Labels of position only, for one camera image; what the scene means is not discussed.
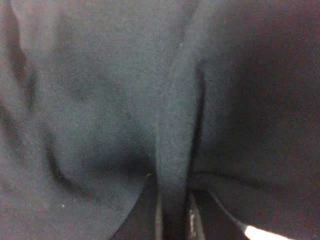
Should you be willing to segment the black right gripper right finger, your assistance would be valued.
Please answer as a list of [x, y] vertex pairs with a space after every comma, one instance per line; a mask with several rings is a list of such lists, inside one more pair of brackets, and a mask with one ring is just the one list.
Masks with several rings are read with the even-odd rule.
[[187, 197], [188, 240], [246, 240], [243, 230], [220, 208], [207, 191]]

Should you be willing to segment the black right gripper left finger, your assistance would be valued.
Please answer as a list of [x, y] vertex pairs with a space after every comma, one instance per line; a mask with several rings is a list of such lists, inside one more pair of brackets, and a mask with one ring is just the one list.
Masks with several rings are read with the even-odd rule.
[[147, 184], [113, 240], [155, 240], [158, 190]]

